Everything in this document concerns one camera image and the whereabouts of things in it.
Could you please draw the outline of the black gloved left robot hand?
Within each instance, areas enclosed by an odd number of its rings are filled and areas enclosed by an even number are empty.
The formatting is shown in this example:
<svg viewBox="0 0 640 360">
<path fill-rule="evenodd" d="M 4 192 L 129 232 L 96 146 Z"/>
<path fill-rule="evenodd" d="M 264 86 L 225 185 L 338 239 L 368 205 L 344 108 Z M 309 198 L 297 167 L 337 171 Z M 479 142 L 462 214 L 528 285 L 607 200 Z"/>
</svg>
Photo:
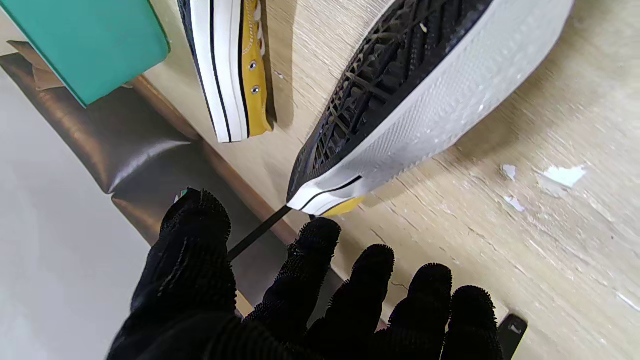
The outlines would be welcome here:
<svg viewBox="0 0 640 360">
<path fill-rule="evenodd" d="M 373 244 L 323 317 L 308 325 L 338 245 L 328 218 L 307 223 L 263 300 L 236 314 L 231 221 L 206 190 L 185 189 L 164 216 L 109 360 L 502 360 L 495 306 L 475 285 L 453 289 L 439 263 L 418 269 L 378 329 L 394 252 Z"/>
</svg>

